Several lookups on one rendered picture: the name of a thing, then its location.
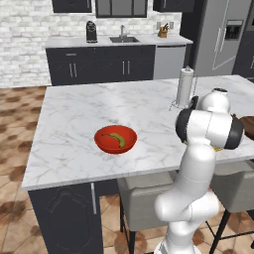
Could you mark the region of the red bowl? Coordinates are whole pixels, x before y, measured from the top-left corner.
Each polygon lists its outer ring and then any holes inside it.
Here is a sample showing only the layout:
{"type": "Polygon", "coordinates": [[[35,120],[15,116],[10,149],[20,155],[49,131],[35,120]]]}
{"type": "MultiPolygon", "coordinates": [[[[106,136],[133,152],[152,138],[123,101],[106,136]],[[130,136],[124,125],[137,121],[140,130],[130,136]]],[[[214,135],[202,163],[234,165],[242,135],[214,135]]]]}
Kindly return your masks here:
{"type": "Polygon", "coordinates": [[[123,154],[129,151],[137,141],[136,132],[123,125],[109,125],[97,130],[94,134],[94,142],[100,150],[108,154],[123,154]],[[118,133],[125,139],[125,146],[119,148],[118,141],[108,136],[101,136],[102,133],[118,133]]]}

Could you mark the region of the brown wooden bowl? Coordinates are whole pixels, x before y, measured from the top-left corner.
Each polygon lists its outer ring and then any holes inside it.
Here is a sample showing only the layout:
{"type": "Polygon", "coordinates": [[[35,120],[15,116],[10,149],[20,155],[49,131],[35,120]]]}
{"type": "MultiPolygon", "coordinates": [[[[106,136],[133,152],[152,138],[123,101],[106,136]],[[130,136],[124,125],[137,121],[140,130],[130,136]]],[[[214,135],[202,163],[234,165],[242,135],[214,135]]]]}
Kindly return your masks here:
{"type": "Polygon", "coordinates": [[[244,125],[244,134],[254,141],[254,116],[243,116],[240,121],[244,125]]]}

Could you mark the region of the green banana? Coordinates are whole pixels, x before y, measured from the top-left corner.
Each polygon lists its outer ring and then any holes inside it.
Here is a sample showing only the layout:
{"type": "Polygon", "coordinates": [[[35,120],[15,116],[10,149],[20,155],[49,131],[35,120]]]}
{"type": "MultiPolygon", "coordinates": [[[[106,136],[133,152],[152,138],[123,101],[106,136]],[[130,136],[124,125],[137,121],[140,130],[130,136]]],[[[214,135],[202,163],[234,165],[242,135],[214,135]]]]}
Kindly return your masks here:
{"type": "Polygon", "coordinates": [[[102,133],[101,136],[108,136],[118,141],[119,148],[123,148],[125,146],[125,139],[118,133],[102,133]]]}

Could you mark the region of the dark base cabinet run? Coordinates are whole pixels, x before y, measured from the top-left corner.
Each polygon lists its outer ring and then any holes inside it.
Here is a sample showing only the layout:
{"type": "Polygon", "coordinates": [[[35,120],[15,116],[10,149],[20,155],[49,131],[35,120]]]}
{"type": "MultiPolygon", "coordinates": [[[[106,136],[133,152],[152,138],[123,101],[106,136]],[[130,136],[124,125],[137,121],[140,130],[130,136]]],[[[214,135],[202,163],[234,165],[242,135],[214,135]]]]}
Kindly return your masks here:
{"type": "Polygon", "coordinates": [[[46,49],[52,85],[151,80],[155,47],[109,46],[46,49]]]}

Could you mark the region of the grey upholstered stool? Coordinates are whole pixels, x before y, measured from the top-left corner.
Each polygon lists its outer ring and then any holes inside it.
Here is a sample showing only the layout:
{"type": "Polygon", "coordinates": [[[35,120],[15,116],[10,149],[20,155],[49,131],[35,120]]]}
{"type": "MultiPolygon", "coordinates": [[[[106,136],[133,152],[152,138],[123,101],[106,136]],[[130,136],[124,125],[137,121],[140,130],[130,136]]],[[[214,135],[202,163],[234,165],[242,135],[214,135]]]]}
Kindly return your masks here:
{"type": "Polygon", "coordinates": [[[177,171],[170,171],[117,180],[120,231],[125,233],[129,254],[134,254],[138,231],[166,225],[156,215],[155,199],[173,186],[177,175],[177,171]]]}
{"type": "Polygon", "coordinates": [[[217,165],[210,186],[225,208],[216,233],[206,223],[214,237],[209,250],[209,254],[213,254],[220,240],[254,233],[252,230],[222,237],[231,213],[247,212],[254,221],[254,161],[217,165]]]}

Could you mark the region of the steel dishwasher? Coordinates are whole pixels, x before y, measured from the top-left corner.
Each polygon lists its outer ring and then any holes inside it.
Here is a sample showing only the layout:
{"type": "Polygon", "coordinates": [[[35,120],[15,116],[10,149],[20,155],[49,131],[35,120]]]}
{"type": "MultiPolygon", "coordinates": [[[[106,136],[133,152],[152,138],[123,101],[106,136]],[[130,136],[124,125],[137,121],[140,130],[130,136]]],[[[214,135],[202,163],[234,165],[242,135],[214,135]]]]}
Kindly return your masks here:
{"type": "Polygon", "coordinates": [[[185,54],[185,46],[157,46],[154,79],[178,78],[184,65],[185,54]]]}

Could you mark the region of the steel sink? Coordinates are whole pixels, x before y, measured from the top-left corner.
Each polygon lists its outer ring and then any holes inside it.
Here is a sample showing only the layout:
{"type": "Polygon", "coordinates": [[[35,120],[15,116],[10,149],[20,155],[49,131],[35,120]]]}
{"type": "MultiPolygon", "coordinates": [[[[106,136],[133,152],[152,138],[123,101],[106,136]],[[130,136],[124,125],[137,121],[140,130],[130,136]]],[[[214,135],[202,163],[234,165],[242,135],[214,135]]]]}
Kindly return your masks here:
{"type": "Polygon", "coordinates": [[[140,43],[135,37],[109,37],[112,43],[117,44],[130,44],[130,43],[140,43]]]}

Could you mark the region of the black coffee machine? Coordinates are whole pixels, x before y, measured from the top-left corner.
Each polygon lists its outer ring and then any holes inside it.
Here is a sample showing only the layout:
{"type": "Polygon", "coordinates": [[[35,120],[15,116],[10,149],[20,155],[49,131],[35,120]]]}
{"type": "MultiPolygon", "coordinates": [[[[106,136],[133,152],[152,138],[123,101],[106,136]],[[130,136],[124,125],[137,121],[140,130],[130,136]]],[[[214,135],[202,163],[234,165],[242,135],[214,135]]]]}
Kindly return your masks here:
{"type": "Polygon", "coordinates": [[[96,43],[97,42],[96,26],[91,21],[88,21],[86,23],[86,41],[88,43],[96,43]]]}

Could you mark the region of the wooden knife block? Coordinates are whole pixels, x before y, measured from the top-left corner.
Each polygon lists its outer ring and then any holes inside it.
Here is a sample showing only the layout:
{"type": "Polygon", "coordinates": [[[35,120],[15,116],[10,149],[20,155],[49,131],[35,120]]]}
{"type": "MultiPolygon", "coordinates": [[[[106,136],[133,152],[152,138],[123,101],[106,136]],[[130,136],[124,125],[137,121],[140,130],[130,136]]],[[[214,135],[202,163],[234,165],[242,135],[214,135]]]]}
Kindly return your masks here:
{"type": "Polygon", "coordinates": [[[160,38],[165,38],[167,36],[167,33],[168,33],[168,30],[169,30],[169,25],[166,24],[165,26],[161,27],[160,28],[160,31],[158,33],[158,36],[160,38]]]}

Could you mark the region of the dark island cabinet door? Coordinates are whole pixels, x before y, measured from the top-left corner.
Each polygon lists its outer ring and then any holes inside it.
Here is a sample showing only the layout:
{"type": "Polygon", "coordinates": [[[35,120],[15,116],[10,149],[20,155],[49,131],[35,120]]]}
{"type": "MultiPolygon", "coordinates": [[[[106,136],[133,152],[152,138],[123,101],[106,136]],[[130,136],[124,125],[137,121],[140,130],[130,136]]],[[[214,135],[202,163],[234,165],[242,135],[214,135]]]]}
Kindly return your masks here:
{"type": "Polygon", "coordinates": [[[30,190],[49,254],[103,254],[99,200],[93,214],[90,184],[30,190]]]}

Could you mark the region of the dark framed window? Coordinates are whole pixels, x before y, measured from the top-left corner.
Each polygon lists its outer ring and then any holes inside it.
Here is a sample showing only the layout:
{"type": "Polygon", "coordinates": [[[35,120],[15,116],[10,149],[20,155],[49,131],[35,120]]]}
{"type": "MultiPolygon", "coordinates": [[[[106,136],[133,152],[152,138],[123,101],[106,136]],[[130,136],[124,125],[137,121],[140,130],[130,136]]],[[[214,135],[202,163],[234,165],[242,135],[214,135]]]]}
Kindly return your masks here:
{"type": "Polygon", "coordinates": [[[148,0],[95,0],[97,18],[146,18],[148,0]]]}

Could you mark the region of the steel fridge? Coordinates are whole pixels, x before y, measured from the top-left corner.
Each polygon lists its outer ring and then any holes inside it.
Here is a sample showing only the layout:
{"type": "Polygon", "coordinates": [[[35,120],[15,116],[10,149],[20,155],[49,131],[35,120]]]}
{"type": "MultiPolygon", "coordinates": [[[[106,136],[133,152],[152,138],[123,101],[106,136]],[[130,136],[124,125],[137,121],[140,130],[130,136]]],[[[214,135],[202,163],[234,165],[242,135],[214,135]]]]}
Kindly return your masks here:
{"type": "Polygon", "coordinates": [[[252,0],[207,0],[194,63],[199,76],[232,74],[252,0]]]}

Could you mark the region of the dark tall cabinet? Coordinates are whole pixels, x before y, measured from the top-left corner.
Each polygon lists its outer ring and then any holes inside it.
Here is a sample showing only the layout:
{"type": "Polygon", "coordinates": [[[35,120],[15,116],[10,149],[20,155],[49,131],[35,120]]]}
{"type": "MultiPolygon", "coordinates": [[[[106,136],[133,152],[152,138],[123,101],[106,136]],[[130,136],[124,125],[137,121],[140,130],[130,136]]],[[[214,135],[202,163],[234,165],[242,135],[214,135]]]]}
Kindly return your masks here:
{"type": "Polygon", "coordinates": [[[232,73],[254,82],[254,0],[251,3],[232,73]]]}

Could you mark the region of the dark wall cabinet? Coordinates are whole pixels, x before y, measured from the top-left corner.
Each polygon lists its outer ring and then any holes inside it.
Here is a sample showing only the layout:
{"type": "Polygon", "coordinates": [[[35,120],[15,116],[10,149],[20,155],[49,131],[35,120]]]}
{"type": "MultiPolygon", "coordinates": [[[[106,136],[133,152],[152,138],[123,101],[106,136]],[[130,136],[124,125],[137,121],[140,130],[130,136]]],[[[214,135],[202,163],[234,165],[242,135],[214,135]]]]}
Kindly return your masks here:
{"type": "Polygon", "coordinates": [[[52,0],[55,13],[91,13],[91,0],[52,0]]]}
{"type": "Polygon", "coordinates": [[[194,0],[153,0],[153,10],[165,12],[191,12],[194,0]]]}

